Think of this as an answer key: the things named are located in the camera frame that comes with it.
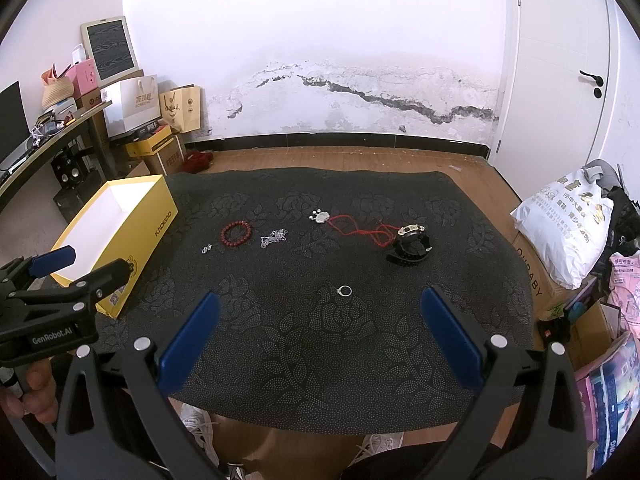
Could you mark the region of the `person's left hand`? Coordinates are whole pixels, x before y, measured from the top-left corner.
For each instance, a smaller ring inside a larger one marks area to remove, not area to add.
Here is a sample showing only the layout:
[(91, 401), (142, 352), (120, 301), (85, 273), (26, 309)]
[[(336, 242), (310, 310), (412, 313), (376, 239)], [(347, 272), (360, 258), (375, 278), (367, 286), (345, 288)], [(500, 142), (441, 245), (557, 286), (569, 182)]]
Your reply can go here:
[(42, 424), (53, 424), (58, 419), (56, 383), (52, 375), (50, 359), (29, 365), (26, 372), (29, 390), (21, 399), (5, 388), (1, 389), (1, 409), (6, 416), (23, 418), (34, 415)]

